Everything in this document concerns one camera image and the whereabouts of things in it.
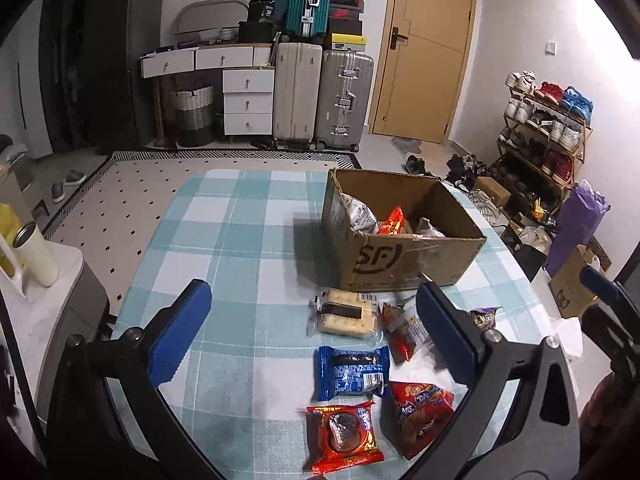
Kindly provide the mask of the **person's right hand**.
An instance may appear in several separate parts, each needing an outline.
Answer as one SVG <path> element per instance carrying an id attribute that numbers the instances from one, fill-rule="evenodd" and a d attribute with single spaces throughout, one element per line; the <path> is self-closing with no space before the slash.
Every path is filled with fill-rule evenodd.
<path id="1" fill-rule="evenodd" d="M 611 402 L 616 393 L 615 374 L 611 372 L 593 390 L 579 416 L 580 440 L 589 443 L 598 434 L 606 434 L 617 422 L 618 413 Z"/>

